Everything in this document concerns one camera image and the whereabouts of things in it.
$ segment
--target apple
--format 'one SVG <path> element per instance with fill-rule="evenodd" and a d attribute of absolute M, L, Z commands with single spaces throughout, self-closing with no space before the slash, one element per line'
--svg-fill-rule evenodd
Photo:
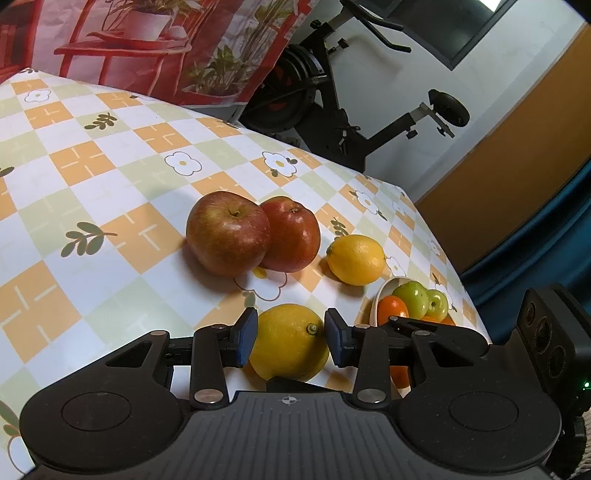
<path fill-rule="evenodd" d="M 263 268 L 293 273 L 307 267 L 320 248 L 320 227 L 314 214 L 288 197 L 261 203 L 271 225 L 271 244 Z"/>
<path fill-rule="evenodd" d="M 449 308 L 447 297 L 439 290 L 427 290 L 427 297 L 429 299 L 427 316 L 430 316 L 438 323 L 442 322 Z"/>
<path fill-rule="evenodd" d="M 265 212 L 235 193 L 208 193 L 189 213 L 187 243 L 201 265 L 215 275 L 237 277 L 253 269 L 270 240 Z"/>
<path fill-rule="evenodd" d="M 411 280 L 395 288 L 392 295 L 401 299 L 408 309 L 408 317 L 420 320 L 427 314 L 427 290 L 418 281 Z"/>

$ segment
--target yellow lemon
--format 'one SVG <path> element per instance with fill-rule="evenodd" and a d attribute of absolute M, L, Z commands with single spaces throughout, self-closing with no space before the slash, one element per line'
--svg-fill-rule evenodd
<path fill-rule="evenodd" d="M 250 363 L 259 377 L 307 381 L 322 370 L 329 349 L 324 323 L 312 310 L 286 303 L 261 313 L 258 320 Z"/>
<path fill-rule="evenodd" d="M 380 277 L 386 266 L 386 255 L 373 238 L 345 235 L 330 244 L 326 261 L 340 281 L 361 286 Z"/>

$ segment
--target green apple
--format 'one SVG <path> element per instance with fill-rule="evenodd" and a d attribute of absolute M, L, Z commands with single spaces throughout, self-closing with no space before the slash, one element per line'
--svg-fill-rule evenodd
<path fill-rule="evenodd" d="M 401 299 L 408 309 L 408 317 L 422 319 L 427 313 L 429 298 L 427 290 L 418 281 L 411 280 L 395 288 L 392 295 Z"/>
<path fill-rule="evenodd" d="M 427 316 L 436 322 L 442 322 L 449 308 L 447 297 L 439 290 L 427 290 L 427 297 L 429 297 Z"/>

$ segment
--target poster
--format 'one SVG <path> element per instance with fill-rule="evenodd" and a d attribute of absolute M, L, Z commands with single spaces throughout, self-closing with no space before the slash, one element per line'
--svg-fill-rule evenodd
<path fill-rule="evenodd" d="M 15 0 L 0 82 L 25 67 L 177 105 L 246 103 L 318 0 Z"/>

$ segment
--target window frame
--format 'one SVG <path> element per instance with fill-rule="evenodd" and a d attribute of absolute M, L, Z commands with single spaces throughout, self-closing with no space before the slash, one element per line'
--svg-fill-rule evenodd
<path fill-rule="evenodd" d="M 456 68 L 459 63 L 472 51 L 472 49 L 483 39 L 483 37 L 489 32 L 489 30 L 499 21 L 499 19 L 507 13 L 513 4 L 517 0 L 505 0 L 502 5 L 494 12 L 494 14 L 487 20 L 487 22 L 482 26 L 480 31 L 474 35 L 470 41 L 462 47 L 462 49 L 452 58 L 448 59 L 445 55 L 441 54 L 438 49 L 436 49 L 433 45 L 431 45 L 428 41 L 423 39 L 421 35 L 418 35 L 415 31 L 404 25 L 402 21 L 397 19 L 396 17 L 390 17 L 396 7 L 402 3 L 403 0 L 392 0 L 390 5 L 386 9 L 378 8 L 371 0 L 359 0 L 359 3 L 369 10 L 370 12 L 379 15 L 380 17 L 386 20 L 392 20 L 397 23 L 400 23 L 404 26 L 404 33 L 412 38 L 415 42 L 417 42 L 420 46 L 422 46 L 425 50 L 427 50 L 431 55 L 433 55 L 437 60 L 443 63 L 448 69 L 453 70 Z"/>

